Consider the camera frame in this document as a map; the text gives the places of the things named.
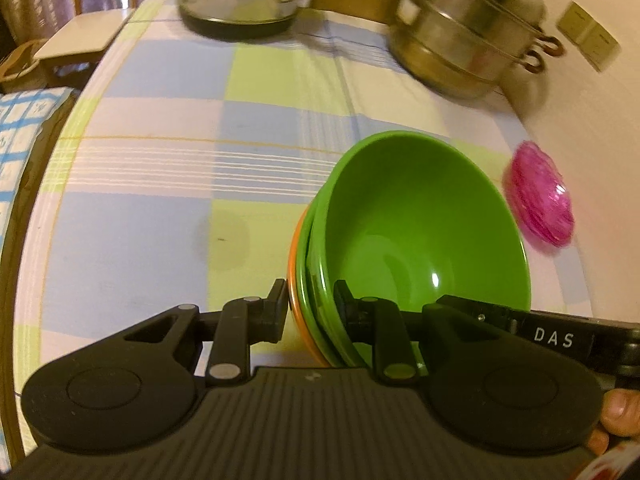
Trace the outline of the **right hand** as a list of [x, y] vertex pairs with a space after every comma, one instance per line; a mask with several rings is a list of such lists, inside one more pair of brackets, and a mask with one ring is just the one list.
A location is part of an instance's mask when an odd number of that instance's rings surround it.
[[578, 479], [639, 478], [639, 391], [614, 389], [604, 395], [600, 424], [586, 447], [598, 458]]

